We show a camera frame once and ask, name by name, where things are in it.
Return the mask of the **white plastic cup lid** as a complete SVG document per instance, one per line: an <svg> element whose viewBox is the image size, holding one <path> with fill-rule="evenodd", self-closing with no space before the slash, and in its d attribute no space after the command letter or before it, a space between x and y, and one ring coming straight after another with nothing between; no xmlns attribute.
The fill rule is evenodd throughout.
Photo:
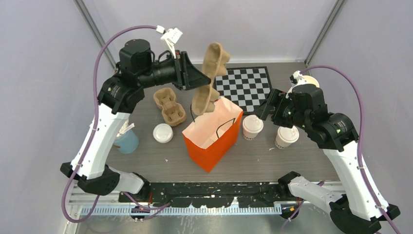
<svg viewBox="0 0 413 234"><path fill-rule="evenodd" d="M295 143L299 139L299 131L297 127L292 128L279 127L277 130L276 141L277 143Z"/></svg>

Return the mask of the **stack of white paper cups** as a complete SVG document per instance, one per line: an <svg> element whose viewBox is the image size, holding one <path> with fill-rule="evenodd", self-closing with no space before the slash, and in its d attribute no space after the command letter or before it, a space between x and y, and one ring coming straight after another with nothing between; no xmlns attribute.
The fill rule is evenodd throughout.
<svg viewBox="0 0 413 234"><path fill-rule="evenodd" d="M318 88L320 87L319 82L314 77L309 76L309 75L304 75L303 78L306 83L313 84Z"/></svg>

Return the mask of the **orange paper bag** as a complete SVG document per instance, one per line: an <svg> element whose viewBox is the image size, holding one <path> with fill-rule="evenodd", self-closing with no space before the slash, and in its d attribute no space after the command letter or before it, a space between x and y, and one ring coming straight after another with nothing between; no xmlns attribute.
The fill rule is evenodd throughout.
<svg viewBox="0 0 413 234"><path fill-rule="evenodd" d="M191 160L207 173L211 172L236 143L243 110L231 100L221 97L215 110L204 113L182 131Z"/></svg>

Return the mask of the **white paper coffee cup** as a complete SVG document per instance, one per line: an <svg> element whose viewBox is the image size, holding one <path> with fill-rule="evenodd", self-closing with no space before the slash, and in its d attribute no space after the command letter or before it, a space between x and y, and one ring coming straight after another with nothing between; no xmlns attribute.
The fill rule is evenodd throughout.
<svg viewBox="0 0 413 234"><path fill-rule="evenodd" d="M275 145L279 149L284 149L284 148L290 146L293 143L295 143L295 142L284 140L284 139L280 138L279 136L277 136L276 139L275 139Z"/></svg>

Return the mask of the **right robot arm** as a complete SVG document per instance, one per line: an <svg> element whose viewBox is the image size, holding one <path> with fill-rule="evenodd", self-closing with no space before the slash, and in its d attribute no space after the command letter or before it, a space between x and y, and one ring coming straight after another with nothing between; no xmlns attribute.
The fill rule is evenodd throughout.
<svg viewBox="0 0 413 234"><path fill-rule="evenodd" d="M269 117L280 127L303 129L328 157L344 187L343 193L333 192L292 171L278 180L282 199L295 196L309 201L327 212L346 234L374 234L381 229L381 221L400 215L400 209L388 203L377 187L366 185L364 176L370 173L359 166L356 128L346 115L328 111L319 87L298 85L289 93L272 89L254 114L261 120Z"/></svg>

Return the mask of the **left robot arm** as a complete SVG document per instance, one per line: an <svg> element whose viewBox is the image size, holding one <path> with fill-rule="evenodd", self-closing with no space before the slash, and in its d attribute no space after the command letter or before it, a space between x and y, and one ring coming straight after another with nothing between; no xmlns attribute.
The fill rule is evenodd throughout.
<svg viewBox="0 0 413 234"><path fill-rule="evenodd" d="M149 197L146 179L106 164L118 132L144 98L146 88L172 83L180 90L191 90L211 82L192 65L187 52L164 54L166 59L156 57L144 39L130 40L120 50L118 72L103 83L97 95L97 114L80 152L60 167L83 191L94 195L127 192L138 202Z"/></svg>

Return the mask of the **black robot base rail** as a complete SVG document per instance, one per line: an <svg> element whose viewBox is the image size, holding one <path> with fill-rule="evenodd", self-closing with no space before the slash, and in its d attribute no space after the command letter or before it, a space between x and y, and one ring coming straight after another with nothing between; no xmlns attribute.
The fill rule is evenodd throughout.
<svg viewBox="0 0 413 234"><path fill-rule="evenodd" d="M226 208L234 201L240 208L265 208L274 202L298 204L303 200L276 182L145 182L135 194L125 195L124 191L119 189L119 202L149 202L156 208Z"/></svg>

